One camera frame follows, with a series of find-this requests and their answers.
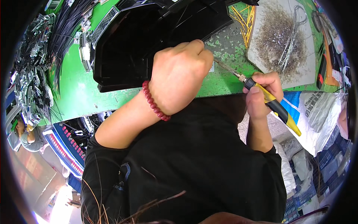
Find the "black plastic tray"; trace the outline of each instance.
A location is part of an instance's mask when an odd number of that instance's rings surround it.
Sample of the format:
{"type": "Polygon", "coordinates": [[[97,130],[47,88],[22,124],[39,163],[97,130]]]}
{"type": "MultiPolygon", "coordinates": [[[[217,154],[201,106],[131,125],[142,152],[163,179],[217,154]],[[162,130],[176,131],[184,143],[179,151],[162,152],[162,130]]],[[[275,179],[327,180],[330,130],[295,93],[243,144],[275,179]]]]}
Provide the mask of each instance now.
{"type": "Polygon", "coordinates": [[[96,45],[93,79],[100,92],[140,87],[151,78],[157,51],[206,41],[233,23],[224,0],[179,0],[169,7],[163,6],[167,0],[158,1],[132,8],[132,0],[117,4],[120,13],[96,45]]]}

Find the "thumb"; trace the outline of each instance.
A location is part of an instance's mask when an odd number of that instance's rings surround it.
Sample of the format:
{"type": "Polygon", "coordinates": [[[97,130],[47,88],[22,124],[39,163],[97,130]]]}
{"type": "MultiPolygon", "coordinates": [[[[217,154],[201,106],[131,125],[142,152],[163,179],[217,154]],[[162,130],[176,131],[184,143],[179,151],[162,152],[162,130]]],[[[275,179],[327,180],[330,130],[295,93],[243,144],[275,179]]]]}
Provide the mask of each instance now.
{"type": "Polygon", "coordinates": [[[261,110],[261,108],[265,108],[264,95],[262,90],[259,87],[253,86],[246,96],[246,104],[261,110]]]}

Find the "silver wire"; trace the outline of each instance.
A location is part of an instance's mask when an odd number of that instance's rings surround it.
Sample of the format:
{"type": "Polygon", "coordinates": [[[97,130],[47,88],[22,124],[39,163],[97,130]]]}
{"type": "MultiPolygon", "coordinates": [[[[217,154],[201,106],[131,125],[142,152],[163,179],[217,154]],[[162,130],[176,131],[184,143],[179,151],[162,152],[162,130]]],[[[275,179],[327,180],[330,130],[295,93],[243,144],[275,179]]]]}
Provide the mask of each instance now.
{"type": "Polygon", "coordinates": [[[298,39],[298,28],[299,26],[304,25],[308,21],[308,17],[306,14],[306,11],[299,5],[294,6],[294,13],[293,13],[293,25],[292,25],[292,32],[290,33],[290,36],[286,42],[285,49],[281,54],[281,57],[279,59],[278,65],[280,67],[281,74],[284,73],[285,68],[289,62],[290,56],[297,44],[298,39]],[[297,14],[298,11],[302,9],[302,11],[305,13],[305,19],[302,21],[297,21],[297,14]]]}

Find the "green workbench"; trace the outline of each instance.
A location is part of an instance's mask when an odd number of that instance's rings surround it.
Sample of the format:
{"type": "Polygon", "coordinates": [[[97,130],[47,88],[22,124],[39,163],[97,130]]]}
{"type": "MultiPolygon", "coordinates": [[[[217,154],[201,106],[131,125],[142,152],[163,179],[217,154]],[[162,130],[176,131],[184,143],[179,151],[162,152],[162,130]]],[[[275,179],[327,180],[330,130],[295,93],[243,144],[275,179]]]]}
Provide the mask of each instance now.
{"type": "MultiPolygon", "coordinates": [[[[110,0],[103,5],[97,5],[93,10],[91,18],[91,30],[94,30],[109,9],[118,2],[110,0]]],[[[312,29],[315,52],[323,41],[322,33],[318,33],[314,28],[311,19],[311,12],[315,10],[312,0],[298,0],[303,4],[308,14],[308,19],[312,29]]],[[[241,11],[246,7],[244,3],[236,3],[234,7],[241,11]]],[[[226,27],[223,31],[214,34],[210,40],[205,43],[205,47],[211,50],[215,57],[226,62],[235,68],[239,73],[250,76],[257,69],[247,61],[245,57],[246,48],[243,38],[239,35],[230,34],[230,30],[241,26],[237,21],[226,27]]],[[[93,80],[92,72],[86,73],[79,57],[79,45],[73,44],[66,54],[62,63],[62,75],[60,79],[60,93],[54,92],[56,104],[53,106],[53,113],[57,113],[57,118],[52,116],[52,122],[56,123],[80,116],[96,114],[103,111],[115,110],[131,100],[140,88],[119,90],[113,92],[100,93],[97,89],[97,83],[93,80]]],[[[318,73],[320,58],[316,55],[316,75],[318,73]]],[[[50,85],[53,85],[53,76],[49,75],[50,85]]],[[[214,72],[209,72],[203,81],[197,97],[219,96],[241,93],[243,84],[236,77],[220,68],[217,64],[214,66],[214,72]]],[[[316,84],[297,86],[285,91],[315,91],[318,90],[316,84]]],[[[321,91],[334,92],[336,86],[323,85],[321,91]]]]}

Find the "person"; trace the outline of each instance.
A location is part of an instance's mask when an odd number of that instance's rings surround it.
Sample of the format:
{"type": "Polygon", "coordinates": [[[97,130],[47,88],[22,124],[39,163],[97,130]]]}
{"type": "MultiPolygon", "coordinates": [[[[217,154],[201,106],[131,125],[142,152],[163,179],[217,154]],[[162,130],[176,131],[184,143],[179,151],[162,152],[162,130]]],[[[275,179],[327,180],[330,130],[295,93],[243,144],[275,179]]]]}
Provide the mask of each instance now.
{"type": "Polygon", "coordinates": [[[33,128],[31,125],[27,125],[25,128],[25,124],[22,118],[17,118],[16,124],[16,133],[20,138],[21,145],[30,152],[44,152],[47,141],[42,134],[42,129],[40,127],[33,128]]]}
{"type": "MultiPolygon", "coordinates": [[[[84,223],[282,221],[286,190],[263,92],[243,89],[250,115],[245,145],[230,113],[207,103],[211,97],[194,99],[212,63],[200,40],[155,54],[143,86],[171,119],[161,120],[141,90],[100,125],[84,162],[84,223]]],[[[252,78],[282,100],[276,72],[252,78]]],[[[234,107],[245,111],[244,104],[234,107]]]]}

